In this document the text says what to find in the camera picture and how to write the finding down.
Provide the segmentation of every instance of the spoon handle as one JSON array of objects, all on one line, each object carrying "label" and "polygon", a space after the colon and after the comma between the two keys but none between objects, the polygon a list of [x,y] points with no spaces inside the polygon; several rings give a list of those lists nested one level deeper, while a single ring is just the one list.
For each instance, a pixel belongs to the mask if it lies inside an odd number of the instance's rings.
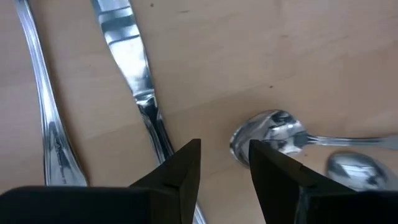
[{"label": "spoon handle", "polygon": [[15,0],[15,5],[25,32],[39,96],[45,184],[87,186],[61,123],[29,3],[27,0]]},{"label": "spoon handle", "polygon": [[308,135],[308,143],[321,146],[378,146],[398,150],[398,136],[384,138],[336,138]]}]

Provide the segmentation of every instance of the spoon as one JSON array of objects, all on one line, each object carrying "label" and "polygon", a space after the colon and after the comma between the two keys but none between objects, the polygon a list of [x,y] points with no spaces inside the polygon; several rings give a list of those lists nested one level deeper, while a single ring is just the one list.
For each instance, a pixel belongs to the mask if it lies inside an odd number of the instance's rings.
[{"label": "spoon", "polygon": [[388,175],[384,165],[357,152],[337,152],[329,156],[326,176],[357,191],[387,190],[391,180],[396,179]]},{"label": "spoon", "polygon": [[271,141],[271,146],[289,156],[303,151],[307,144],[321,146],[377,146],[398,150],[398,136],[384,138],[334,138],[314,136],[290,113],[269,110],[247,120],[230,140],[232,155],[245,166],[249,165],[251,139]]}]

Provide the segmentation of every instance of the butter knife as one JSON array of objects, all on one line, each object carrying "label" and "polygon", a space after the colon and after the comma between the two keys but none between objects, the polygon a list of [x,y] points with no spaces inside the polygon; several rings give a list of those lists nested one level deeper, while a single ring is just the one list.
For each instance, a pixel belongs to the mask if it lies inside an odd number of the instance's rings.
[{"label": "butter knife", "polygon": [[87,186],[87,181],[70,147],[55,104],[49,73],[45,66],[39,35],[29,3],[27,0],[15,0],[14,2],[32,59],[39,96],[44,145],[45,184]]},{"label": "butter knife", "polygon": [[[148,59],[129,0],[91,0],[105,41],[124,75],[150,134],[159,164],[174,150],[156,102]],[[196,206],[194,223],[206,223]]]}]

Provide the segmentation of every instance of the silver cutlery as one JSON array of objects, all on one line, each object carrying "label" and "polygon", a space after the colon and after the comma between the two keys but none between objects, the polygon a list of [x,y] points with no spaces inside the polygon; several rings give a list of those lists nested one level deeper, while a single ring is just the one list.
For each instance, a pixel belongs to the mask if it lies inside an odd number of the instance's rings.
[{"label": "silver cutlery", "polygon": [[232,155],[243,165],[249,165],[249,141],[271,141],[272,147],[290,156],[300,153],[307,144],[321,146],[375,146],[398,150],[398,136],[383,138],[335,138],[314,136],[290,113],[269,110],[247,120],[230,140]]},{"label": "silver cutlery", "polygon": [[393,190],[397,177],[371,157],[357,152],[337,152],[326,162],[326,176],[353,190]]},{"label": "silver cutlery", "polygon": [[39,35],[27,0],[15,0],[15,5],[32,59],[42,121],[44,174],[46,185],[87,186],[77,159],[63,128]]},{"label": "silver cutlery", "polygon": [[[128,0],[91,0],[105,41],[124,75],[150,134],[159,164],[174,150],[156,102],[148,59]],[[194,223],[206,223],[197,205]]]}]

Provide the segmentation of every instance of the wooden table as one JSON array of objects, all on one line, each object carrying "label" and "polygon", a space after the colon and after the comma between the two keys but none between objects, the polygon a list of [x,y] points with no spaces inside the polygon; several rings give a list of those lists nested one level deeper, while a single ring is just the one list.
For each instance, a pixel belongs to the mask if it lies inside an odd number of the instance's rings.
[{"label": "wooden table", "polygon": [[[31,1],[57,103],[94,186],[127,186],[155,167],[134,99],[89,0]],[[202,139],[199,201],[208,223],[264,223],[250,173],[229,154],[234,130],[283,109],[309,132],[398,130],[398,1],[134,0],[175,148]],[[12,1],[0,2],[0,191],[43,184],[32,65]],[[323,172],[338,147],[298,159]],[[396,152],[362,152],[398,170]]]}]

